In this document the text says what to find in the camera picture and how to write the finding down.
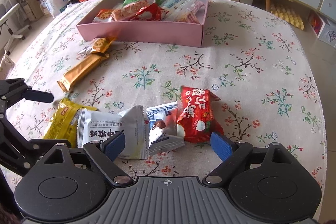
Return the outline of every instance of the yellow packaging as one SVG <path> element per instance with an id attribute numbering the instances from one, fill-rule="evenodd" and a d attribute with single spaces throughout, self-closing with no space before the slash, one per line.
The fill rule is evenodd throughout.
<path id="1" fill-rule="evenodd" d="M 97 110 L 96 107 L 78 105 L 69 98 L 63 98 L 50 119 L 44 139 L 67 139 L 71 148 L 77 147 L 77 122 L 82 108 Z"/>
<path id="2" fill-rule="evenodd" d="M 77 82 L 82 80 L 90 71 L 107 58 L 109 58 L 109 55 L 104 53 L 88 55 L 84 60 L 67 71 L 61 80 L 57 81 L 57 84 L 64 92 L 71 91 Z"/>

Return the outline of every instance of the pink cardboard tray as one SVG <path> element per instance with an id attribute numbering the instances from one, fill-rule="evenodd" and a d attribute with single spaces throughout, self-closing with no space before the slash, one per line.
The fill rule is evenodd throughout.
<path id="1" fill-rule="evenodd" d="M 167 21 L 112 21 L 92 23 L 101 9 L 112 9 L 124 0 L 103 0 L 78 24 L 77 28 L 86 41 L 98 37 L 117 37 L 118 41 L 139 41 L 201 47 L 203 29 L 208 10 L 208 0 L 201 0 L 205 7 L 196 16 L 200 24 Z"/>

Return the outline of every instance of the floral tablecloth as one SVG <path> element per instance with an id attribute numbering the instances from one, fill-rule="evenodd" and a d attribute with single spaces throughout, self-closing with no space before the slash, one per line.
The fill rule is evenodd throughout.
<path id="1" fill-rule="evenodd" d="M 308 61 L 287 22 L 249 5 L 210 0 L 202 48 L 115 42 L 110 58 L 73 92 L 64 94 L 56 81 L 84 58 L 77 53 L 90 44 L 76 24 L 99 1 L 72 5 L 56 17 L 24 52 L 9 78 L 25 78 L 33 89 L 52 92 L 56 100 L 68 96 L 111 113 L 135 104 L 180 102 L 181 85 L 210 89 L 222 99 L 212 106 L 226 136 L 259 147 L 282 143 L 324 189 L 322 106 Z M 22 100 L 7 111 L 7 117 L 27 139 L 41 138 L 57 104 Z M 200 179 L 221 163 L 208 143 L 187 143 L 146 160 L 115 162 L 134 178 L 197 175 Z M 14 189 L 20 177 L 4 173 Z"/>

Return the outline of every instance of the chair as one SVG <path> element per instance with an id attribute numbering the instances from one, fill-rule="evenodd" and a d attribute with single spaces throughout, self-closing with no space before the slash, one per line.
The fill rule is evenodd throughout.
<path id="1" fill-rule="evenodd" d="M 25 40 L 25 36 L 22 35 L 21 33 L 23 33 L 23 31 L 27 30 L 27 29 L 31 29 L 32 27 L 30 25 L 26 25 L 23 28 L 21 28 L 20 30 L 17 30 L 16 32 L 13 32 L 11 30 L 11 28 L 7 25 L 7 20 L 14 14 L 16 13 L 16 11 L 20 8 L 20 4 L 15 4 L 8 12 L 6 12 L 6 8 L 3 4 L 0 4 L 0 34 L 1 34 L 1 30 L 2 27 L 4 25 L 6 25 L 7 30 L 10 34 L 10 38 L 7 42 L 7 44 L 5 45 L 5 52 L 7 55 L 10 54 L 9 52 L 9 48 L 13 42 L 13 40 L 16 39 L 22 39 Z"/>

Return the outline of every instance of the red bag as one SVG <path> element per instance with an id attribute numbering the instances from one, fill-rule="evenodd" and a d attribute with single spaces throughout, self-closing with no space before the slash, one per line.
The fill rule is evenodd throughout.
<path id="1" fill-rule="evenodd" d="M 177 119 L 177 135 L 191 143 L 210 140 L 212 132 L 224 134 L 221 125 L 215 120 L 211 101 L 220 98 L 209 90 L 181 87 L 183 112 Z"/>

